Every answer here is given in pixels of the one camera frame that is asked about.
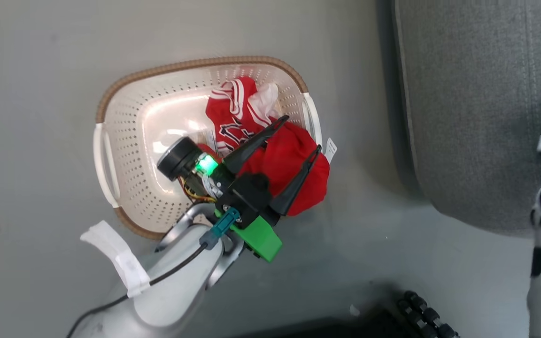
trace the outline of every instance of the black cable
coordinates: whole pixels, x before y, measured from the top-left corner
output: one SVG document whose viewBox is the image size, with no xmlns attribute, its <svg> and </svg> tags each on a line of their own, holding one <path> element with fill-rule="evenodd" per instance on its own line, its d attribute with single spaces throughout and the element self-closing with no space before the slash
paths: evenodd
<svg viewBox="0 0 541 338">
<path fill-rule="evenodd" d="M 159 276 L 158 278 L 150 281 L 150 286 L 154 286 L 155 284 L 165 280 L 166 278 L 168 278 L 168 277 L 172 276 L 173 274 L 175 274 L 177 271 L 184 268 L 185 265 L 191 263 L 191 261 L 193 261 L 193 259 L 195 259 L 195 257 L 197 257 L 199 254 L 201 254 L 206 249 L 207 246 L 208 246 L 208 244 L 202 244 L 198 248 L 198 250 L 195 250 L 195 252 L 193 254 L 191 254 L 184 261 L 179 263 L 176 267 L 172 268 L 170 271 L 168 271 L 165 274 Z M 108 310 L 108 308 L 111 308 L 112 306 L 118 305 L 121 302 L 126 301 L 127 299 L 129 299 L 129 296 L 124 295 L 124 296 L 118 298 L 117 300 L 115 300 L 113 302 L 110 302 L 108 304 L 105 304 L 105 305 L 102 305 L 102 306 L 99 306 L 99 307 L 96 307 L 96 308 L 92 308 L 92 310 L 89 310 L 89 311 L 83 313 L 79 317 L 79 319 L 77 319 L 77 321 L 75 321 L 75 324 L 72 326 L 72 329 L 70 329 L 70 332 L 68 332 L 68 334 L 66 335 L 66 338 L 71 338 L 72 337 L 72 334 L 74 334 L 75 330 L 77 329 L 77 327 L 79 326 L 81 321 L 83 321 L 83 319 L 85 319 L 86 317 L 88 317 L 90 315 L 94 315 L 94 314 L 102 312 L 102 311 L 105 311 L 105 310 Z"/>
</svg>

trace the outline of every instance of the gray fabric cushion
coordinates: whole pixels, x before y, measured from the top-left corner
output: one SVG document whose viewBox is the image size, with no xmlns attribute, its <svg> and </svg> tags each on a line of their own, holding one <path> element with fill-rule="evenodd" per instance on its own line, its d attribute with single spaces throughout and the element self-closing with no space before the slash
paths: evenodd
<svg viewBox="0 0 541 338">
<path fill-rule="evenodd" d="M 397 0 L 395 19 L 421 188 L 443 214 L 527 234 L 541 184 L 541 1 Z"/>
</svg>

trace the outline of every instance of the wire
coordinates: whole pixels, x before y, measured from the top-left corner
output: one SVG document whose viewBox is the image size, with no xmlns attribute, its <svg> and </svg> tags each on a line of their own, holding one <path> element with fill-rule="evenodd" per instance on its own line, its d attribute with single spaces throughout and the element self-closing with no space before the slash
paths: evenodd
<svg viewBox="0 0 541 338">
<path fill-rule="evenodd" d="M 213 197 L 199 196 L 199 195 L 195 195 L 191 193 L 191 191 L 189 191 L 189 189 L 185 186 L 185 180 L 183 180 L 182 177 L 179 177 L 178 181 L 181 184 L 181 188 L 183 188 L 183 192 L 185 193 L 185 195 L 187 195 L 187 197 L 191 197 L 192 199 L 198 200 L 198 201 L 207 201 L 207 202 L 212 202 L 212 203 L 216 202 L 216 199 Z"/>
<path fill-rule="evenodd" d="M 176 274 L 177 271 L 181 270 L 182 268 L 185 267 L 185 265 L 191 263 L 191 261 L 193 261 L 193 259 L 195 259 L 199 254 L 201 254 L 205 249 L 206 247 L 208 246 L 208 244 L 202 244 L 197 250 L 195 250 L 195 252 L 193 254 L 191 254 L 189 257 L 187 257 L 184 261 L 182 261 L 181 263 L 179 263 L 176 267 L 172 268 L 170 271 L 166 272 L 165 274 L 159 276 L 158 278 L 150 281 L 150 286 L 154 286 L 155 284 L 165 280 L 166 278 L 172 276 L 173 274 Z M 74 334 L 74 332 L 77 330 L 77 327 L 79 326 L 79 324 L 88 316 L 91 316 L 91 315 L 94 315 L 96 313 L 99 313 L 99 312 L 102 312 L 102 311 L 105 311 L 105 310 L 108 310 L 108 308 L 111 308 L 115 305 L 118 305 L 120 304 L 121 302 L 123 301 L 126 301 L 127 299 L 129 299 L 129 296 L 128 295 L 124 295 L 120 298 L 118 298 L 117 300 L 113 301 L 113 302 L 110 302 L 108 304 L 105 304 L 105 305 L 102 305 L 102 306 L 99 306 L 99 307 L 96 307 L 96 308 L 92 308 L 91 310 L 83 313 L 78 319 L 77 321 L 75 321 L 74 325 L 72 326 L 72 328 L 70 329 L 70 331 L 68 332 L 68 334 L 66 335 L 66 338 L 71 338 L 72 335 Z"/>
</svg>

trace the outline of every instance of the gray floor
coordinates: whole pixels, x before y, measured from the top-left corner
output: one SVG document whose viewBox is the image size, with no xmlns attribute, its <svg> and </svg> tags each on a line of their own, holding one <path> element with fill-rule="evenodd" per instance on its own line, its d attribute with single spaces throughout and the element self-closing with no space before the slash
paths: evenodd
<svg viewBox="0 0 541 338">
<path fill-rule="evenodd" d="M 365 310 L 394 287 L 421 293 L 466 337 L 526 335 L 532 242 L 441 216 L 409 189 L 389 115 L 397 82 L 382 50 L 385 9 L 365 0 L 0 0 L 0 337 L 63 336 L 103 300 L 117 277 L 79 241 L 90 225 L 107 220 L 136 252 L 152 247 L 119 225 L 97 183 L 92 132 L 104 90 L 132 71 L 223 55 L 294 66 L 339 151 L 324 203 L 280 224 L 284 249 L 272 265 L 242 257 L 185 338 L 348 317 L 351 304 Z"/>
</svg>

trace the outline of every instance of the green plastic bracket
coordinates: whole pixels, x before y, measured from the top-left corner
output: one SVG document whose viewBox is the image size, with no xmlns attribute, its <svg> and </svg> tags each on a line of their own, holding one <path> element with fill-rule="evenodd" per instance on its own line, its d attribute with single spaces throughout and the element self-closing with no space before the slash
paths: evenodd
<svg viewBox="0 0 541 338">
<path fill-rule="evenodd" d="M 283 242 L 279 239 L 271 225 L 258 216 L 247 228 L 241 230 L 235 225 L 231 225 L 231 230 L 239 235 L 243 241 L 262 259 L 271 263 L 275 256 L 281 250 Z"/>
</svg>

